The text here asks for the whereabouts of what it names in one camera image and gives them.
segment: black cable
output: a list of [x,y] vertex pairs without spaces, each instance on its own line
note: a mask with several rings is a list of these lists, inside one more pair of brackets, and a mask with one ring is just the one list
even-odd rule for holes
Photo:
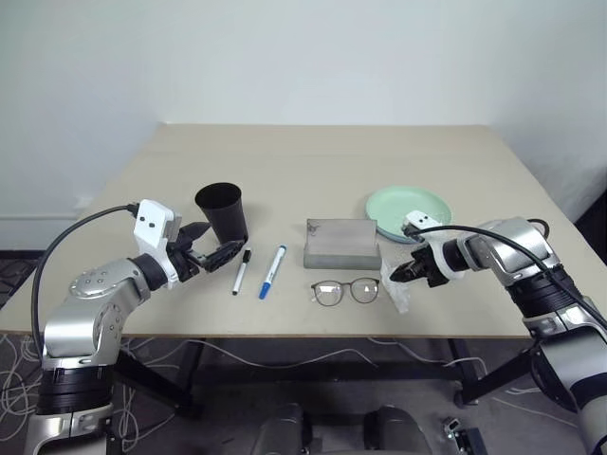
[[499,240],[505,245],[510,246],[511,248],[516,249],[517,251],[523,253],[527,258],[529,258],[533,263],[545,274],[545,276],[554,283],[562,292],[567,294],[571,299],[573,299],[579,306],[581,306],[586,313],[592,316],[598,324],[603,328],[603,330],[607,331],[607,320],[603,317],[603,315],[593,308],[588,302],[584,299],[580,299],[578,296],[574,295],[569,289],[567,289],[559,280],[554,278],[552,270],[550,270],[540,258],[538,258],[535,254],[529,251],[524,246],[517,244],[511,239],[508,239],[504,235],[498,234],[491,230],[481,229],[479,227],[470,227],[470,226],[459,226],[459,225],[449,225],[449,226],[436,226],[436,227],[427,227],[425,229],[417,230],[414,235],[424,234],[426,232],[435,232],[437,230],[461,230],[464,232],[473,232],[476,234],[484,235],[486,237],[491,237],[495,240]]
[[548,225],[548,222],[543,220],[542,218],[529,218],[527,220],[529,223],[537,223],[538,225],[542,225],[543,227],[543,238],[547,239],[548,236],[550,235],[550,225]]
[[42,279],[42,272],[45,268],[46,261],[48,261],[48,258],[50,257],[52,252],[65,239],[65,237],[67,237],[69,234],[71,234],[77,228],[80,228],[80,227],[84,226],[86,223],[89,223],[93,220],[101,218],[102,216],[108,215],[110,213],[114,213],[115,211],[129,210],[131,213],[136,215],[137,209],[138,209],[138,205],[129,204],[128,206],[117,206],[117,207],[113,207],[111,209],[102,210],[102,211],[94,213],[90,216],[87,216],[86,218],[83,218],[82,220],[74,223],[72,226],[68,227],[61,234],[59,234],[59,236],[55,240],[53,240],[53,242],[48,246],[48,248],[45,251],[45,254],[43,254],[42,257],[40,258],[40,260],[38,261],[38,264],[36,265],[36,273],[34,274],[34,281],[31,286],[30,311],[31,311],[31,336],[34,339],[34,344],[36,346],[36,352],[38,353],[38,356],[40,357],[41,361],[42,361],[42,352],[43,352],[43,341],[42,341],[42,335],[40,333],[40,323],[38,320],[38,298],[39,298],[39,294],[40,294],[40,281]]

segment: floor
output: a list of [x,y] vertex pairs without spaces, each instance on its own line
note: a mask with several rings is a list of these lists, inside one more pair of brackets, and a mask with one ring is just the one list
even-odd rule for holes
[[[28,263],[15,263],[8,266],[0,261],[0,271],[10,276],[12,283],[22,280]],[[10,286],[0,288],[0,307],[8,298]],[[20,337],[0,337],[0,372],[9,370],[14,354],[8,341],[19,353]],[[176,374],[175,365],[179,363],[183,343],[175,339],[155,339],[146,342],[137,349],[142,340],[130,343],[137,357],[143,362],[152,361],[169,378]],[[223,349],[258,363],[293,363],[341,349],[357,349],[372,360],[411,360],[394,345],[377,345],[365,338],[312,338],[312,339],[216,339],[211,342]],[[410,348],[427,358],[449,358],[447,342],[440,339],[404,340]],[[471,355],[482,357],[491,370],[507,361],[529,344],[528,340],[469,340]],[[356,355],[346,353],[339,358],[354,360]],[[203,364],[231,363],[232,358],[205,348]],[[35,370],[35,362],[25,360],[17,371],[26,377]],[[36,375],[26,382],[31,383]],[[532,388],[529,377],[521,378],[515,386],[521,389]],[[478,406],[459,409],[452,403],[456,383],[448,381],[374,381],[374,382],[332,382],[332,383],[281,383],[249,386],[223,386],[195,388],[196,396],[204,404],[202,418],[189,421],[175,417],[162,428],[140,439],[130,447],[132,454],[246,454],[250,451],[258,427],[271,412],[284,403],[298,402],[312,415],[347,414],[348,426],[315,426],[315,448],[339,450],[362,448],[361,416],[376,410],[381,405],[395,405],[408,411],[423,428],[432,448],[432,453],[456,453],[452,442],[443,431],[441,422],[447,417],[457,417],[465,427],[478,427],[485,440],[487,452],[491,455],[511,453],[533,453],[535,455],[574,455],[584,453],[576,428],[545,415],[536,415],[526,410],[515,409],[494,398],[528,410],[546,413],[569,423],[575,422],[575,415],[559,408],[541,393],[511,395],[499,391],[480,400]],[[35,402],[35,395],[30,404]],[[115,389],[115,405],[120,410],[122,386]],[[141,433],[156,423],[164,422],[173,414],[173,410],[153,399],[137,393],[131,411],[138,420]],[[5,415],[0,418],[0,438],[11,434],[22,422],[22,417]],[[133,431],[131,423],[127,432]],[[25,426],[9,441],[0,442],[0,453],[21,453],[25,438]]]

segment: black cup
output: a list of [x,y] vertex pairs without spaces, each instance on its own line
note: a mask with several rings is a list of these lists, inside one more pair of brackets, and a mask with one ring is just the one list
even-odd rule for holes
[[248,240],[242,192],[233,183],[213,183],[200,190],[194,201],[211,223],[220,244]]

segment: table leg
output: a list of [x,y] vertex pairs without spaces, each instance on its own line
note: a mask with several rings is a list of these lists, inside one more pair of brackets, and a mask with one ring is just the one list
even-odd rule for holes
[[[448,343],[449,348],[451,349],[451,354],[453,355],[453,360],[470,357],[468,345],[464,339],[449,338]],[[473,383],[478,380],[478,374],[474,368],[474,362],[459,362],[455,365],[462,374],[463,384]]]
[[123,351],[119,352],[114,373],[118,381],[175,407],[178,415],[196,418],[200,414],[200,407],[195,404],[190,391],[179,387]]
[[179,372],[177,373],[176,383],[185,391],[191,391],[193,385],[193,377],[200,364],[200,356],[204,349],[204,344],[187,343],[179,364]]
[[463,382],[462,390],[455,394],[455,404],[459,407],[471,404],[477,398],[495,391],[531,370],[531,350],[526,350],[476,381]]

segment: table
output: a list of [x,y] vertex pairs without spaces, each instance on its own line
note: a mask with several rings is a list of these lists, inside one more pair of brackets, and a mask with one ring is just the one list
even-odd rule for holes
[[[155,292],[128,319],[126,336],[526,337],[518,309],[489,271],[434,289],[412,283],[404,315],[384,291],[370,305],[344,299],[325,308],[312,301],[312,282],[378,273],[304,269],[306,218],[364,217],[367,197],[389,185],[439,194],[458,224],[545,219],[549,241],[579,289],[607,314],[607,267],[488,127],[161,125],[86,214],[150,198],[180,211],[183,224],[202,220],[193,196],[216,181],[243,191],[253,256],[242,292],[230,293],[234,261],[171,292]],[[56,250],[43,279],[41,327],[81,271],[137,256],[132,229],[132,217],[114,214],[79,229]],[[379,241],[390,262],[407,259],[410,246]],[[261,301],[259,287],[278,244],[288,251]],[[209,232],[195,246],[209,252],[217,241]],[[0,332],[29,331],[30,289],[31,278],[0,311]]]

